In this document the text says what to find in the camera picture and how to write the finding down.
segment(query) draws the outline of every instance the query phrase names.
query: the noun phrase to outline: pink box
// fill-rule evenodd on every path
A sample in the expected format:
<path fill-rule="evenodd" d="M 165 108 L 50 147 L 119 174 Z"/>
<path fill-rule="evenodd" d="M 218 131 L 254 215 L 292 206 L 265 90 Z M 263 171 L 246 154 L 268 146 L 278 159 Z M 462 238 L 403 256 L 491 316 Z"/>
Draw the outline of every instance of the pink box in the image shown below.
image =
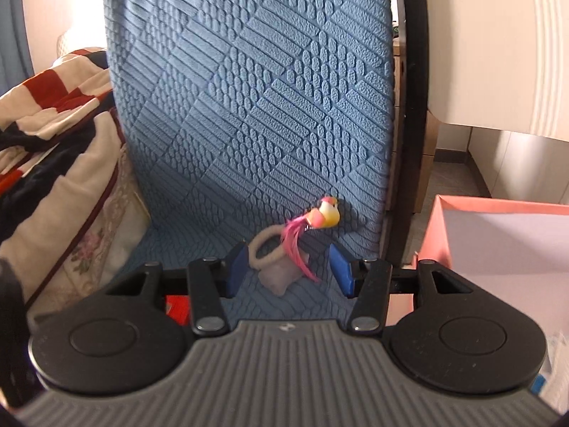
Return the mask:
<path fill-rule="evenodd" d="M 569 334 L 569 206 L 437 196 L 414 264 L 421 259 L 524 312 L 546 335 Z"/>

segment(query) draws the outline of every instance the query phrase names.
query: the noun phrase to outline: pink feather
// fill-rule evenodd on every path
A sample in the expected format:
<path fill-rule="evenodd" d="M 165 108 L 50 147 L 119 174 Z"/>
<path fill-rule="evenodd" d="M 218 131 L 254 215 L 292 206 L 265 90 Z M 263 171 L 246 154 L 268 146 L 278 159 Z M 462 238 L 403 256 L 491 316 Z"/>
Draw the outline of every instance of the pink feather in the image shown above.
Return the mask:
<path fill-rule="evenodd" d="M 292 260 L 292 262 L 297 265 L 298 268 L 312 281 L 318 282 L 319 279 L 310 268 L 306 266 L 302 260 L 301 253 L 298 250 L 298 238 L 308 227 L 308 221 L 306 221 L 306 216 L 297 217 L 286 223 L 281 234 L 281 243 L 285 249 L 286 254 Z"/>

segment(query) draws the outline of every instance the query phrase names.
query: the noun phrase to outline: curtain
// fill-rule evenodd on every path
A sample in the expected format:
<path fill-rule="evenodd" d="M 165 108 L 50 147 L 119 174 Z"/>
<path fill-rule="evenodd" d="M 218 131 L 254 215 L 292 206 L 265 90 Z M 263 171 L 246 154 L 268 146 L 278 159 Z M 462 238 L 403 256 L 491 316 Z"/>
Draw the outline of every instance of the curtain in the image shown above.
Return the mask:
<path fill-rule="evenodd" d="M 0 0 L 0 95 L 32 75 L 22 0 Z"/>

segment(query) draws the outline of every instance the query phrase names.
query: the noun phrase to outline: gray floor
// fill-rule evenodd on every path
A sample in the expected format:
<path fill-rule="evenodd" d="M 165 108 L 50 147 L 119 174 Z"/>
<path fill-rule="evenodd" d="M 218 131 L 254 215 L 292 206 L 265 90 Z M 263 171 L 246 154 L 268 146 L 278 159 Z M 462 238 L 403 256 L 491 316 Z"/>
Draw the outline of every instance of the gray floor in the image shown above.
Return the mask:
<path fill-rule="evenodd" d="M 452 196 L 480 196 L 474 178 L 464 164 L 447 164 L 435 162 L 433 164 L 427 195 L 423 203 L 423 210 L 413 216 L 407 246 L 405 248 L 404 263 L 411 262 L 413 254 L 418 251 L 425 236 L 427 223 L 431 216 L 431 208 L 437 194 Z"/>

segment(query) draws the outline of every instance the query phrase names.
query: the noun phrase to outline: baseboard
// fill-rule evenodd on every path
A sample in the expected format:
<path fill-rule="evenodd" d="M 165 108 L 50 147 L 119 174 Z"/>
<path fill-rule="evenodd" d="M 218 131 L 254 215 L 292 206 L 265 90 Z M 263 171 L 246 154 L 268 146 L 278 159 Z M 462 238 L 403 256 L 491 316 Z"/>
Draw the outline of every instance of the baseboard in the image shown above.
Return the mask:
<path fill-rule="evenodd" d="M 478 191 L 480 192 L 480 197 L 492 197 L 488 186 L 486 186 L 484 177 L 482 176 L 482 173 L 480 173 L 480 168 L 478 168 L 478 165 L 476 165 L 476 161 L 472 157 L 472 154 L 468 151 L 466 154 L 467 158 L 465 164 L 470 170 L 472 177 L 474 178 L 474 182 L 476 183 Z"/>
<path fill-rule="evenodd" d="M 449 164 L 465 164 L 468 158 L 466 151 L 454 151 L 454 149 L 436 149 L 435 162 L 446 162 Z"/>

